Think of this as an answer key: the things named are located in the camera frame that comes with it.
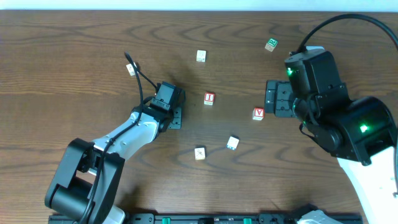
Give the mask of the red letter A block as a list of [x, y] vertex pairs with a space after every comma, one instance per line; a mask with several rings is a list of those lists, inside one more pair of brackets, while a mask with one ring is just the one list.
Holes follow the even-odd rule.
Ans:
[[264, 108], [254, 108], [252, 112], [252, 119], [261, 121], [264, 119]]

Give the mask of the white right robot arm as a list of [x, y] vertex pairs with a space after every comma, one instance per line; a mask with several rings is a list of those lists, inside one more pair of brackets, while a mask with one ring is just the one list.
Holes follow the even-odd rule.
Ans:
[[351, 100], [341, 81], [269, 80], [266, 113], [295, 117], [350, 179], [369, 223], [397, 223], [397, 127], [387, 106]]

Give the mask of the red letter I block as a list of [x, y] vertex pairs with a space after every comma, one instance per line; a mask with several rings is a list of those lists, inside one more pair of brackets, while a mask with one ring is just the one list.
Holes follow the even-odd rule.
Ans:
[[215, 101], [215, 94], [206, 92], [204, 96], [204, 104], [213, 106], [214, 101]]

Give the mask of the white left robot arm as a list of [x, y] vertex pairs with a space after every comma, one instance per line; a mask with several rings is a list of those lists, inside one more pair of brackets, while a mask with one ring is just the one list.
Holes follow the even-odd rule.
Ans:
[[167, 129], [181, 127], [182, 108], [154, 105], [109, 134], [91, 142], [76, 138], [67, 146], [45, 195], [46, 207], [72, 223], [125, 223], [127, 214], [114, 204], [125, 162]]

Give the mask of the blue number 2 block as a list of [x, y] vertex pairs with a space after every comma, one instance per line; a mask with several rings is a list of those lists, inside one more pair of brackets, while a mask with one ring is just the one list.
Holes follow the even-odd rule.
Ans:
[[128, 72], [129, 72], [130, 76], [135, 76], [135, 75], [137, 75], [139, 73], [138, 72], [139, 69], [138, 69], [138, 67], [137, 67], [135, 62], [127, 64], [126, 68], [127, 68]]

